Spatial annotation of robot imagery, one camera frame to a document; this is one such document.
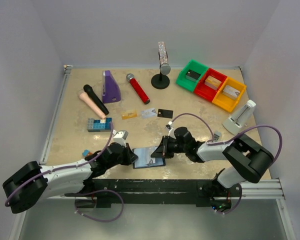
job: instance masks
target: gray wall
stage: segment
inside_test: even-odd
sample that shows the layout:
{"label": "gray wall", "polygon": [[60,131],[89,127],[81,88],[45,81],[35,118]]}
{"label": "gray wall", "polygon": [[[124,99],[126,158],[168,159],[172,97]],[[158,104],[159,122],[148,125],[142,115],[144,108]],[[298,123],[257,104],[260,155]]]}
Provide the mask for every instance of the gray wall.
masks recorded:
{"label": "gray wall", "polygon": [[[280,177],[293,227],[300,239],[300,0],[281,0],[243,68],[256,121],[277,126],[282,153],[271,168]],[[275,152],[278,137],[260,130],[263,144]]]}
{"label": "gray wall", "polygon": [[76,66],[241,66],[280,0],[32,0],[62,60]]}
{"label": "gray wall", "polygon": [[0,240],[15,215],[2,183],[43,150],[62,63],[29,0],[0,0]]}

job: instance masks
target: beige microphone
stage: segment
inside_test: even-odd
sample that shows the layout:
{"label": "beige microphone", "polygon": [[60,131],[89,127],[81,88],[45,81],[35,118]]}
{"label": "beige microphone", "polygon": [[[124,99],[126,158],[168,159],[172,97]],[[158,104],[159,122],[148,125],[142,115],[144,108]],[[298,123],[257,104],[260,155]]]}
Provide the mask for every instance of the beige microphone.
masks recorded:
{"label": "beige microphone", "polygon": [[79,98],[84,101],[101,119],[106,119],[106,115],[101,111],[101,109],[90,99],[88,94],[81,90],[78,93]]}

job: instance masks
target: black microphone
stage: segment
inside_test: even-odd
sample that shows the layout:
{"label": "black microphone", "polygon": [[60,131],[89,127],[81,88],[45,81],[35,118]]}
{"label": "black microphone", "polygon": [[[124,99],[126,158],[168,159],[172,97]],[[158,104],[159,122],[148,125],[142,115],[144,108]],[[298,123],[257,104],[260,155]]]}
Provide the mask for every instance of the black microphone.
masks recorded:
{"label": "black microphone", "polygon": [[88,94],[88,96],[91,98],[92,101],[100,108],[100,110],[105,114],[108,115],[109,111],[106,108],[106,106],[103,104],[103,102],[98,98],[98,96],[95,94],[92,87],[88,84],[83,86],[83,90]]}

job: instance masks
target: beige table surface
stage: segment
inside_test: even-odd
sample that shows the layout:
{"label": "beige table surface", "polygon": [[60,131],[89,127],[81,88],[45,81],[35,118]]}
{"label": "beige table surface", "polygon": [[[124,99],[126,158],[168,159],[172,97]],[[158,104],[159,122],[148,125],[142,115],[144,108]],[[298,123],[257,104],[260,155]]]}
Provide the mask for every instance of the beige table surface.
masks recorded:
{"label": "beige table surface", "polygon": [[[101,97],[102,73],[101,68],[74,68],[68,79],[63,101],[59,112],[59,117],[55,127],[50,152],[48,153],[47,165],[60,165],[75,162],[81,158],[85,149],[91,152],[101,150],[109,137],[109,132],[88,132],[88,118],[100,119],[77,95],[77,92],[85,84],[93,87],[95,93]],[[200,116],[212,128],[212,131],[222,133],[221,140],[227,140],[233,135],[223,126],[222,122],[229,116],[229,113],[218,106],[208,102],[199,96],[187,91],[176,84],[176,80],[181,69],[172,69],[168,75],[170,85],[166,89],[158,90],[152,87],[151,78],[158,73],[158,69],[110,69],[114,79],[121,90],[121,101],[108,103],[112,117],[114,129],[127,130],[129,135],[127,142],[131,148],[142,148],[157,146],[162,136],[167,135],[164,129],[170,121],[168,118],[151,117],[142,119],[140,112],[149,108],[173,110],[173,116],[182,113],[192,113]],[[219,69],[219,72],[244,82],[239,69]],[[134,74],[145,93],[150,98],[150,103],[144,105],[134,91],[132,86],[126,81],[128,73]],[[245,92],[240,103],[234,109],[243,106],[248,100]],[[136,109],[138,117],[122,120],[121,112]],[[247,126],[254,126],[255,119],[252,117]],[[192,136],[198,141],[207,141],[211,138],[207,127],[198,119],[192,116],[181,116],[173,126],[187,127]],[[256,129],[247,135],[260,143],[260,137]],[[130,166],[116,165],[109,169],[99,178],[107,179],[212,179],[216,173],[223,168],[230,167],[226,160],[214,160],[206,163],[193,163],[183,154],[178,153],[174,158],[166,159],[166,166],[133,169]],[[267,171],[263,179],[271,179]]]}

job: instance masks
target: purple stand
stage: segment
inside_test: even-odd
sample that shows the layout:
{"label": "purple stand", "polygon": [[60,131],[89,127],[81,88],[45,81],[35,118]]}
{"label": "purple stand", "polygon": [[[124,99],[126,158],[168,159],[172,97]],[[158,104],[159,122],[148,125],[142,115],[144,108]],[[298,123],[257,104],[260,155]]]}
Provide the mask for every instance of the purple stand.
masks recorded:
{"label": "purple stand", "polygon": [[103,72],[103,93],[102,102],[104,104],[121,101],[121,93],[118,84],[109,70]]}

